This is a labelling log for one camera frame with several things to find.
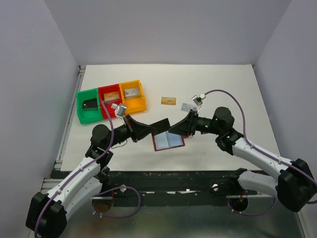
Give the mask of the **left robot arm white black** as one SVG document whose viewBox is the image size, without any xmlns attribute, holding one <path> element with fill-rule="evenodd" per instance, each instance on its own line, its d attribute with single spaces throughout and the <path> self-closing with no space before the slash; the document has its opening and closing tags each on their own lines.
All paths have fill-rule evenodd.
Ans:
<svg viewBox="0 0 317 238">
<path fill-rule="evenodd" d="M 86 199 L 109 192 L 110 184 L 104 177 L 113 156 L 111 147 L 128 138 L 138 142 L 154 131 L 152 125 L 138 122 L 130 115 L 124 116 L 123 124 L 117 128 L 96 125 L 91 145 L 79 165 L 54 188 L 46 193 L 37 192 L 32 197 L 26 227 L 36 238 L 60 237 L 69 218 Z"/>
</svg>

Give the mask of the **gold VIP card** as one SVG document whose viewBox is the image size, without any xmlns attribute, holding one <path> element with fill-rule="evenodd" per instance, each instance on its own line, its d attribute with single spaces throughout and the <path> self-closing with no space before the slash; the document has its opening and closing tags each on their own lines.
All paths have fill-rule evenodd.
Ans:
<svg viewBox="0 0 317 238">
<path fill-rule="evenodd" d="M 162 97 L 161 104 L 162 105 L 176 105 L 176 98 L 175 97 Z"/>
</svg>

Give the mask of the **red leather card holder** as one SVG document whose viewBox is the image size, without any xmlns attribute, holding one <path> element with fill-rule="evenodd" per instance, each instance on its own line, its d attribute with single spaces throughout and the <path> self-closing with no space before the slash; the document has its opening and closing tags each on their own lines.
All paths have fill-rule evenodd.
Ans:
<svg viewBox="0 0 317 238">
<path fill-rule="evenodd" d="M 154 150 L 162 151 L 185 146 L 184 138 L 168 131 L 152 136 Z"/>
</svg>

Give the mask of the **dark grey card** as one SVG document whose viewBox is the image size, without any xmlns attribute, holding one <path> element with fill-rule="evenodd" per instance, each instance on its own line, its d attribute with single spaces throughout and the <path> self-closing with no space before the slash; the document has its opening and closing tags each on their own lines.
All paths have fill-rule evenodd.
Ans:
<svg viewBox="0 0 317 238">
<path fill-rule="evenodd" d="M 151 126 L 155 128 L 155 131 L 152 133 L 153 136 L 161 134 L 170 129 L 169 119 L 162 119 L 160 121 L 153 123 Z"/>
</svg>

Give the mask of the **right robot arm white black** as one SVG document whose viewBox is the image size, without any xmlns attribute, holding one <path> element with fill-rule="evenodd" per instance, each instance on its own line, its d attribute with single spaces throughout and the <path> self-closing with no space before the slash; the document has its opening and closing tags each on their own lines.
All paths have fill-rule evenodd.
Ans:
<svg viewBox="0 0 317 238">
<path fill-rule="evenodd" d="M 236 171 L 228 181 L 233 194 L 253 190 L 277 199 L 292 212 L 300 211 L 317 193 L 317 186 L 308 164 L 297 159 L 292 161 L 258 148 L 246 136 L 233 128 L 234 117 L 226 107 L 218 107 L 212 119 L 203 118 L 194 110 L 173 125 L 168 131 L 181 136 L 215 134 L 217 146 L 224 152 L 242 158 L 265 172 L 257 174 L 246 169 Z"/>
</svg>

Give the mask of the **silver VIP card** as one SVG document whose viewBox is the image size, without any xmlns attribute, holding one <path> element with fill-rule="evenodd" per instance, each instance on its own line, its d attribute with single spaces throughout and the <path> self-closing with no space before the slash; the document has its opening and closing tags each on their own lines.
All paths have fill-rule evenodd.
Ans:
<svg viewBox="0 0 317 238">
<path fill-rule="evenodd" d="M 195 107 L 196 107 L 195 105 L 183 103 L 181 106 L 181 110 L 184 112 L 189 112 L 190 110 L 194 109 Z"/>
</svg>

